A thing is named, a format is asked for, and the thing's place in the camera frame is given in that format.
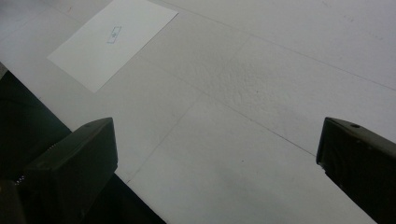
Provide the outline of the white paper sheet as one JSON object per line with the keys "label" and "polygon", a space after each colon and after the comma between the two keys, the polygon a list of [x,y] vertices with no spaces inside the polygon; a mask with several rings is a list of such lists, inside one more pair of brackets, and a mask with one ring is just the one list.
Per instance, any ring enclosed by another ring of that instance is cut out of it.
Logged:
{"label": "white paper sheet", "polygon": [[113,0],[48,59],[89,91],[99,91],[176,15],[149,0]]}

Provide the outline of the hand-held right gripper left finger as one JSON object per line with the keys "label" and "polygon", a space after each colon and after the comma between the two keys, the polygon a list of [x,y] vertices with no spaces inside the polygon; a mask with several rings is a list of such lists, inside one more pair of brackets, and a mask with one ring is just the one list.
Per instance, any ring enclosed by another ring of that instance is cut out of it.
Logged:
{"label": "hand-held right gripper left finger", "polygon": [[118,167],[113,119],[31,133],[14,161],[15,224],[80,224]]}

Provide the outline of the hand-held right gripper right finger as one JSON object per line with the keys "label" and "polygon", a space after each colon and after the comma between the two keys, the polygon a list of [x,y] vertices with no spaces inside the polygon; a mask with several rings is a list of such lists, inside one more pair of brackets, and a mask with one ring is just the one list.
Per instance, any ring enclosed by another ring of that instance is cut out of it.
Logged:
{"label": "hand-held right gripper right finger", "polygon": [[396,143],[358,124],[327,117],[316,163],[377,224],[396,224]]}

